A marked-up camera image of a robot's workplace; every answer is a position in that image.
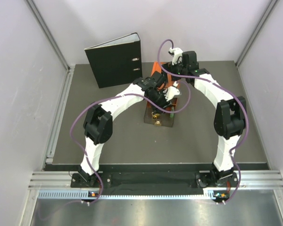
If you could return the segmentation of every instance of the wire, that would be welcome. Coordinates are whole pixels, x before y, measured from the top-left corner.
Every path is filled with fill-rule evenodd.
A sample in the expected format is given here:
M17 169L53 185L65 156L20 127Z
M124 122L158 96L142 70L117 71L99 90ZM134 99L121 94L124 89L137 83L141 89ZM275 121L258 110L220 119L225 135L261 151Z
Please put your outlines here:
M172 43L172 48L174 48L174 43L171 39L167 39L165 41L162 42L162 44L160 45L159 49L158 49L158 54L157 54L157 59L158 59L158 65L160 66L161 70L174 76L174 77L179 77L179 78L191 78L191 79L200 79L200 80L203 80L203 81L206 81L206 82L209 82L211 83L210 80L208 79L204 79L204 78L201 78L201 77L196 77L196 76L190 76L190 75L178 75L178 74L174 74L174 73L171 73L171 72L168 72L165 68L163 68L163 66L161 65L160 63L160 60L159 60L159 56L160 56L160 52L161 52L161 49L163 47L163 45L166 43L166 42L171 42ZM241 182L241 170L240 170L240 167L238 166L238 164L236 163L234 157L233 157L233 150L235 150L236 148L240 147L246 140L248 134L249 134L249 119L247 117L247 114L246 114L246 110L244 108L244 106L242 105L242 103L240 102L240 100L234 95L234 93L232 93L231 91L215 84L215 83L212 83L214 86L218 87L219 89L223 90L224 92L227 92L228 94L230 94L234 99L235 101L237 101L238 105L240 106L240 108L242 109L242 112L244 114L244 117L245 117L245 135L242 139L241 142L239 142L235 147L231 148L230 149L230 156L231 156L231 159L232 159L232 162L234 164L234 166L237 168L238 170L238 174L239 174L239 179L238 179L238 183L237 183L237 186L233 192L233 194L231 195L231 197L225 201L225 203L229 202L234 196L235 194L237 193L237 190L240 186L240 182Z
M177 110L177 111L167 111L161 107L159 107L157 104L153 103L150 99L148 99L147 97L144 97L142 95L139 95L139 94L135 94L135 93L128 93L128 94L124 94L124 96L138 96L138 97L141 97L145 100L147 100L148 102L150 102L152 105L154 105L156 108L158 108L159 110L163 111L163 112L166 112L166 113L178 113L178 112L181 112L183 109L185 109L187 107L187 105L189 104L190 102L190 99L191 99L191 89L189 87L189 85L186 83L186 82L181 82L180 83L183 83L188 91L189 91L189 96L188 96L188 100L187 102L184 104L184 106ZM110 98L106 98L106 99L102 99L102 100L99 100L99 101L96 101L94 103L92 103L91 105L89 105L88 107L86 107L78 116L77 118L75 119L75 121L73 122L71 128L70 128L70 132L69 132L69 135L71 137L71 139L81 148L81 150L84 152L84 154L86 155L86 160L87 160L87 163L89 165L89 167L91 168L91 170L93 171L93 173L96 175L96 177L99 179L99 182L100 182L100 189L99 189L99 194L97 195L96 199L94 199L92 202L90 202L89 204L93 204L95 202L97 202L103 192L103 188L104 188L104 185L103 185L103 181L101 179L101 177L99 176L99 174L96 172L96 170L92 167L90 161L89 161L89 158L88 158L88 154L85 150L85 148L75 139L75 137L73 136L73 130L74 130L74 127L76 126L77 122L80 120L80 118L90 109L92 108L93 106L97 105L97 104L100 104L102 102L105 102L105 101L109 101L109 100L113 100L113 99L117 99L117 98L121 98L123 96L116 96L116 97L110 97ZM67 202L65 203L64 205L62 205L61 207L55 209L52 213L50 213L47 217L43 218L41 216L41 208L39 207L38 209L38 216L39 216L39 219L42 220L42 221L46 221L48 220L50 217L52 217L57 211L61 210L62 208L66 207L67 205L69 204L72 204L72 203L79 203L81 202L81 200L72 200L70 202Z

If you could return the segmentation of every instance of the black binder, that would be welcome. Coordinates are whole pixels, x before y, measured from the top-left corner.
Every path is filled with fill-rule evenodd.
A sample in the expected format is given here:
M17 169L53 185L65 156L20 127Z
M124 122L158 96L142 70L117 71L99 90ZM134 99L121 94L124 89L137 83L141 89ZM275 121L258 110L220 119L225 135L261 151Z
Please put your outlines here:
M132 83L142 77L141 40L137 33L85 49L99 88Z

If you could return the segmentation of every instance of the black bracket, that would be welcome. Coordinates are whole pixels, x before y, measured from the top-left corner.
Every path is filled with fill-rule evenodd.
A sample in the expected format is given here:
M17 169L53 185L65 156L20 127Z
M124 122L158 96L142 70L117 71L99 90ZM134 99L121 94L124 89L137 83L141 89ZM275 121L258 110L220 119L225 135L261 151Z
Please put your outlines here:
M195 76L195 77L199 77L202 74L209 74L209 72L205 68L201 68L201 69L198 69L198 70L192 70L192 71L188 72L188 75L192 75L192 76ZM187 83L190 83L193 87L195 86L195 79L187 78L185 80L187 81Z
M246 110L245 98L238 97L238 99ZM245 117L235 99L222 100L217 104L214 128L219 136L223 136L227 140L230 137L242 134L245 128Z
M81 166L78 169L78 173L74 173L71 178L71 185L70 187L92 187L96 182L95 175L89 175L84 170L82 170Z
M112 122L111 112L106 112L101 105L93 106L83 124L85 136L93 140L94 145L105 143L112 136Z
M237 175L234 173L234 168L227 171L218 171L214 164L209 172L196 173L196 182L198 187L224 187L229 181L231 185L237 185Z
M163 84L166 85L167 77L159 72L154 72L151 77L135 79L133 84L141 87L145 92L145 97L149 98L161 108L166 108L171 105L170 101L166 100L163 89L159 89ZM152 106L153 112L162 113L158 108Z

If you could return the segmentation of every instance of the white robotic arm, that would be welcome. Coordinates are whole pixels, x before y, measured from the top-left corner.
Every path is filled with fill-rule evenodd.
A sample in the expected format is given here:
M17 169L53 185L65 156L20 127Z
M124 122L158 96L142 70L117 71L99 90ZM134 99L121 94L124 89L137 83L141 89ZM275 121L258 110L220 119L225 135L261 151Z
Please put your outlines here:
M211 83L207 81L203 81L200 79L196 79L194 83L194 87L198 89L201 93L203 93L210 102L217 108L217 104L221 100L231 100L233 97L224 92L223 90L219 89L218 87L214 86L213 83L219 85L216 80L212 78L210 74L202 74L199 77L208 79ZM236 135L230 137L228 140L225 137L218 136L218 148L217 148L217 155L214 160L214 165L218 171L226 171L230 170L233 167L233 162L230 156L230 149L237 145L240 136Z
M170 48L169 54L173 56L172 65L179 64L183 61L183 51L180 48Z
M112 116L112 121L123 111L127 110L130 106L140 102L143 100L142 97L139 96L125 96L125 94L138 94L141 96L145 95L145 91L147 93L147 88L144 87L144 84L148 84L148 82L153 82L153 79L147 78L145 80L141 79L140 83L137 84L130 84L127 89L125 89L123 92L119 93L117 96L123 96L117 99L112 99L106 102L101 103L101 109L105 112L110 112L110 115ZM162 91L155 91L155 94L160 93L161 99L165 101L166 103L169 103L170 100L172 100L175 96L180 94L179 89L177 88L178 83L175 82L173 86L168 87L165 90ZM100 154L102 151L102 148L104 146L104 143L100 142L95 144L94 140L92 140L90 137L86 136L86 152L88 157L85 155L83 158L83 161L81 163L81 168L84 170L84 172L88 173L89 175L93 174L93 171L88 165L87 158L89 159L90 163L92 164L92 167L97 171L99 169L99 160L100 160Z
M123 96L124 94L129 94L129 93L139 94L139 95L144 96L145 92L142 91L140 86L130 84L127 89L119 93L117 96ZM138 96L123 96L117 99L113 99L113 100L109 100L109 101L101 103L101 108L104 109L106 112L111 112L112 120L114 120L121 112L127 110L130 106L142 100L143 98L138 97ZM101 154L104 144L95 145L93 140L91 140L89 137L85 137L85 138L86 138L86 152L87 152L89 161L92 164L93 168L95 170L98 170L100 154ZM92 170L90 169L87 163L86 155L83 158L81 167L89 175L93 174Z

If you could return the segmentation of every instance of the gray table surface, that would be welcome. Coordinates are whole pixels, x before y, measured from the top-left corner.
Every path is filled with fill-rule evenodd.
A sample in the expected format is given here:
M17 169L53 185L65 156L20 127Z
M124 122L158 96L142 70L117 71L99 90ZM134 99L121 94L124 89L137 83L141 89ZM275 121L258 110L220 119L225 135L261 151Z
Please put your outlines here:
M150 76L153 63L143 63L143 76ZM218 83L237 96L245 96L239 73L233 61L200 62ZM70 139L69 130L78 114L90 103L115 96L127 88L120 85L99 89L89 65L76 65L67 105L58 137L53 164L79 164L82 150ZM178 109L187 100L187 89L181 88ZM104 145L100 163L210 163L216 156L218 137L213 127L215 109L202 93L191 86L191 102L175 114L172 128L143 122L146 102L139 102L114 121L113 135ZM267 162L262 144L248 107L249 137L235 154L237 162ZM74 136L85 146L84 117L74 129Z

